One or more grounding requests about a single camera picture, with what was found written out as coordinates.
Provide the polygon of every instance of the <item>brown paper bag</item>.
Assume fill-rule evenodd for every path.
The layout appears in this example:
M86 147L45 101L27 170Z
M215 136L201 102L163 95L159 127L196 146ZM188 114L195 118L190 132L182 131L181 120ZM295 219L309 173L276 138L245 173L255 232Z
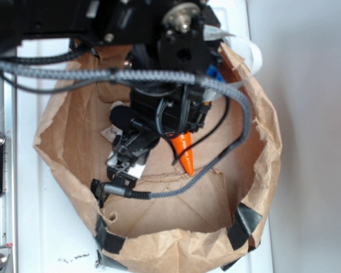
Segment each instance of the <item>brown paper bag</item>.
M99 57L84 55L67 68L121 67L129 49L101 48ZM225 62L220 71L227 81L248 77L246 66L225 45L222 55ZM90 191L93 178L108 181L105 161L111 143L101 131L110 126L111 104L128 100L128 89L122 86L93 84L53 95L34 145L109 259L132 272L207 272L258 247L278 181L282 145L276 111L255 78L242 91L253 107L250 137L195 187L177 197L129 200L110 196L100 209ZM206 127L193 141L218 122L224 104L222 98L213 103ZM194 149L195 168L202 168L230 144L240 134L242 122L240 106L232 102L227 121ZM171 165L172 156L160 142L135 190L170 191L187 183L190 177L180 165Z

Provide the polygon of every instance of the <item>cable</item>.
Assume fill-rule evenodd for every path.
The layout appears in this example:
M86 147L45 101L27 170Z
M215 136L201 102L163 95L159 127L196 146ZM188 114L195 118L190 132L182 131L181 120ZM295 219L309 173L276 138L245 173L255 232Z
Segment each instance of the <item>cable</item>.
M184 88L183 88L180 123L178 124L178 128L174 132L174 134L167 136L167 138L169 139L178 137L184 131L187 125L187 121L189 117L189 108L191 106L191 101L187 99L187 96L188 96L187 87L188 87L187 85L184 85Z
M186 149L183 150L183 152L181 152L179 155L176 155L174 157L174 161L172 163L172 165L175 165L178 160L189 150L191 150L192 148L194 148L195 146L199 145L200 143L202 143L203 141L205 141L208 137L210 137L211 135L213 135L221 126L221 124L224 122L224 120L227 118L228 112L230 111L230 99L228 97L225 97L226 99L226 106L225 106L225 111L224 114L222 116L222 118L220 119L220 121L217 123L217 125L211 130L209 131L206 135L204 135L201 139L197 140L195 143L193 143L191 146L187 147Z
M70 52L64 53L62 55L57 56L48 56L48 57L9 57L4 58L2 60L12 62L15 64L22 65L48 65L48 64L57 64L64 63L66 61L71 61L81 57L84 53L89 51L91 47L81 44L77 48L73 49Z
M0 60L0 71L15 74L17 76L32 78L48 78L55 80L93 80L95 78L107 78L111 81L114 70L49 70L49 69L33 69L27 65L10 63Z
M173 156L176 157L177 156L177 151L176 151L175 147L173 146L172 142L169 139L167 139L167 138L163 138L163 139L165 140L165 142L167 142L167 144L172 149Z
M70 86L66 86L63 88L57 88L57 89L34 89L34 88L30 88L21 84L16 83L15 81L9 79L8 77L6 77L2 72L0 72L0 78L2 78L3 80L5 80L6 82L8 82L11 86L13 86L14 88L17 89L21 89L23 91L27 91L30 93L35 93L35 94L57 94L57 93L62 93L62 92L66 92L66 91L71 91L77 88L81 88L84 87L86 85L89 84L93 84L95 82L98 81L98 79L94 79L94 80L85 80L85 81L80 81L77 82L73 85Z
M166 101L164 98L162 98L159 101L156 113L155 113L155 126L157 128L157 133L164 139L167 137L164 134L163 131L163 125L162 125L162 117L163 117L163 112L168 106L168 101Z

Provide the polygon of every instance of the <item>orange nozzle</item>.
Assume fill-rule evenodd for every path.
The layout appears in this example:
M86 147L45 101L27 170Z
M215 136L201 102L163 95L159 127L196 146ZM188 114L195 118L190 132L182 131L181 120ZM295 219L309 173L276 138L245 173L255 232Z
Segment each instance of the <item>orange nozzle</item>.
M191 133L188 132L186 134L180 134L176 138L173 138L172 144L176 149L177 154L181 154L186 148L192 145L191 140ZM180 158L181 163L184 167L184 170L189 174L194 174L194 167L193 167L193 151L190 149L183 156Z

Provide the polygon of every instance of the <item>black electrical tape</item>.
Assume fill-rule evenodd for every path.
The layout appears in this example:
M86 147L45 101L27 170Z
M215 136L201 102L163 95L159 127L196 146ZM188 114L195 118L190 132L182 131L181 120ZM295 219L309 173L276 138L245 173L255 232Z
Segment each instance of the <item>black electrical tape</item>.
M125 238L108 233L106 230L106 224L101 216L98 216L96 224L97 235L96 241L101 248L105 249L109 253L119 254L124 246Z
M235 212L234 224L227 233L234 250L245 245L262 219L263 217L256 211L240 203Z
M221 270L226 272L227 270L229 270L231 267L233 267L235 265L235 263L237 263L240 259L237 259L235 261L233 261L232 263L228 263L224 266L221 267Z

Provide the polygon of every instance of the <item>robotic arm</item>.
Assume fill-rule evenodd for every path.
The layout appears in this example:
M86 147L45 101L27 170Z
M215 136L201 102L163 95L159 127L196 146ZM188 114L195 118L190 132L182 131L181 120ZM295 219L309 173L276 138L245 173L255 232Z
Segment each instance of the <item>robotic arm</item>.
M251 111L238 90L207 77L219 76L221 37L205 39L206 27L220 27L206 0L0 0L0 75L73 78L83 84L107 80L131 87L130 107L117 106L110 119L122 130L107 161L110 183L93 180L100 205L108 194L151 199L180 194L194 185L250 131ZM132 44L130 71L49 73L30 68L50 60L18 60L7 52L23 39L76 38L82 45L61 58L71 59L94 46ZM139 172L160 138L170 143L202 128L210 109L209 89L237 100L244 110L244 131L192 181L167 194L135 192Z

